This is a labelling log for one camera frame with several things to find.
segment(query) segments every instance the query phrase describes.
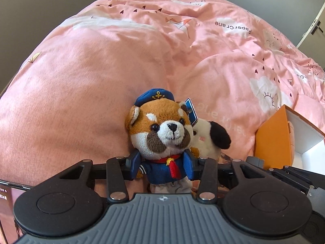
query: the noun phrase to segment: gold anchor emblem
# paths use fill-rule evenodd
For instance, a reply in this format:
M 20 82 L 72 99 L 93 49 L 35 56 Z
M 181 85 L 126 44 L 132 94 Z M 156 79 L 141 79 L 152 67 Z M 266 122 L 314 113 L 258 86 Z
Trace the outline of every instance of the gold anchor emblem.
M 161 99 L 164 98 L 165 95 L 161 95 L 159 91 L 156 92 L 156 95 L 152 96 L 152 99 Z

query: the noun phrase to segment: eye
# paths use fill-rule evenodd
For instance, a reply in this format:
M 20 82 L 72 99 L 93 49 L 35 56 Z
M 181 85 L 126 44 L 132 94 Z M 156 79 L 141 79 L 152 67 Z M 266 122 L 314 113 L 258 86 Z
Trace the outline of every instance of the eye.
M 160 129 L 160 126 L 158 124 L 153 124 L 151 125 L 151 130 L 152 131 L 155 131 L 155 132 L 158 132 Z
M 184 119 L 184 118 L 181 118 L 181 119 L 179 120 L 179 122 L 180 122 L 182 125 L 185 125 L 185 119 Z

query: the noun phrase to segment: orange box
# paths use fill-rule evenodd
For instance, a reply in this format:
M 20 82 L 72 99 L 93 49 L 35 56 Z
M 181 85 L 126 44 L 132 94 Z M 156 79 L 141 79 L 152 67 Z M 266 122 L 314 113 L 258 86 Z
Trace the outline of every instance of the orange box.
M 289 121 L 294 133 L 290 133 Z M 264 160 L 264 169 L 289 165 L 325 175 L 324 138 L 320 129 L 283 105 L 256 131 L 254 156 Z

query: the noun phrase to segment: door handle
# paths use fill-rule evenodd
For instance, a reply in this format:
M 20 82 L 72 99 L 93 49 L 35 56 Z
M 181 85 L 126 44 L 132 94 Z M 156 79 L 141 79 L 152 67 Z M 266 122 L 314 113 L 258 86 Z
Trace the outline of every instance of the door handle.
M 324 31 L 320 28 L 320 24 L 321 24 L 321 22 L 318 21 L 317 24 L 316 24 L 316 26 L 315 26 L 315 27 L 313 28 L 313 30 L 311 31 L 311 34 L 312 34 L 312 35 L 316 32 L 317 29 L 319 29 L 322 33 L 324 33 Z

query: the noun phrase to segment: bed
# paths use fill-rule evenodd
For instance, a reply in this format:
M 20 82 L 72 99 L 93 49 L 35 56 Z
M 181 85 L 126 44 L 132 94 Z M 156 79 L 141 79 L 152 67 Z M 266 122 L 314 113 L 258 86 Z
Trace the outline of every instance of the bed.
M 124 118 L 151 88 L 190 97 L 227 129 L 224 152 L 245 159 L 284 104 L 325 132 L 324 79 L 280 31 L 226 0 L 97 0 L 40 43 L 0 99 L 1 179 L 36 185 L 82 159 L 127 156 Z

